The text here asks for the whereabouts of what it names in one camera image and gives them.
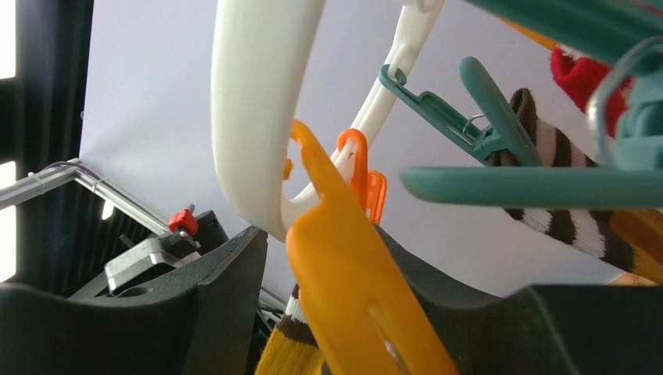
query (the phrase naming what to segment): hanger hole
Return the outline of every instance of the hanger hole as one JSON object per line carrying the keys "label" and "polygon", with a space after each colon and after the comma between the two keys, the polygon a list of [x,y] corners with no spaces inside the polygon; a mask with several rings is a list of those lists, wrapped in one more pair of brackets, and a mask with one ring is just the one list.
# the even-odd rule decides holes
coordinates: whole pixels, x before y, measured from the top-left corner
{"label": "hanger hole", "polygon": [[300,150],[299,144],[291,139],[288,143],[288,159],[292,160],[292,170],[290,178],[284,180],[282,185],[283,194],[290,199],[296,197],[310,183],[308,173],[302,164]]}

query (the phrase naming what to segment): red plastic piece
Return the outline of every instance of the red plastic piece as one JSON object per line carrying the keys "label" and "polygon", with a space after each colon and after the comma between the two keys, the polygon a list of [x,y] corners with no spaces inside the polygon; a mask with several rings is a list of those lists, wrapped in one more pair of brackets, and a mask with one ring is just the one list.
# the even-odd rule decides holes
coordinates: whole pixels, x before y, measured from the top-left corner
{"label": "red plastic piece", "polygon": [[191,236],[195,236],[198,233],[198,220],[193,217],[191,211],[183,209],[170,217],[168,227],[172,232],[175,232],[178,228],[184,228]]}

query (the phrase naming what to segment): brown and white striped sock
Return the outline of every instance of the brown and white striped sock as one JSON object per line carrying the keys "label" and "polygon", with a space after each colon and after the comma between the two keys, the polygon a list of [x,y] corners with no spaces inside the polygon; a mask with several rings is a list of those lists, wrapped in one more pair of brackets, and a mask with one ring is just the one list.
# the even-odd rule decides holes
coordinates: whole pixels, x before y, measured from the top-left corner
{"label": "brown and white striped sock", "polygon": [[256,368],[258,374],[331,374],[324,363],[301,306],[299,285],[292,290],[285,314],[271,333]]}
{"label": "brown and white striped sock", "polygon": [[[597,164],[568,137],[536,114],[532,93],[522,88],[511,98],[518,120],[539,151],[543,166],[595,167]],[[491,166],[517,166],[503,150],[490,156]],[[612,211],[588,209],[505,209],[524,225],[627,272],[634,270],[633,247],[610,228]]]}

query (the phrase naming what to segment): yellow sock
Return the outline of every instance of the yellow sock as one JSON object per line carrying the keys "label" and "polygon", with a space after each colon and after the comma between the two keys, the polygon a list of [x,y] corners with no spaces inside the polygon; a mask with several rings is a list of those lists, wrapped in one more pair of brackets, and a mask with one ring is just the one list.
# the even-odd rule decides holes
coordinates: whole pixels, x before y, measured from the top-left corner
{"label": "yellow sock", "polygon": [[331,373],[299,306],[299,285],[292,291],[285,314],[267,341],[256,373]]}

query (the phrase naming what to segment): red sock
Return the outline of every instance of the red sock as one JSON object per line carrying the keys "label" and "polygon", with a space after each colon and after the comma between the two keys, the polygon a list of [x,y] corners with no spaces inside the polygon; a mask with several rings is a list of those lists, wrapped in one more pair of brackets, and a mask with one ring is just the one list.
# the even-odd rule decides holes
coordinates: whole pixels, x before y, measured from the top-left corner
{"label": "red sock", "polygon": [[[566,95],[571,98],[583,113],[587,107],[587,102],[590,100],[590,96],[611,69],[611,67],[589,57],[580,56],[574,59],[570,55],[565,54],[559,46],[553,50],[550,57],[550,68],[553,72],[555,83],[566,92]],[[626,80],[607,103],[607,129],[611,137],[615,136],[617,120],[627,109],[622,91],[629,84],[629,81]]]}

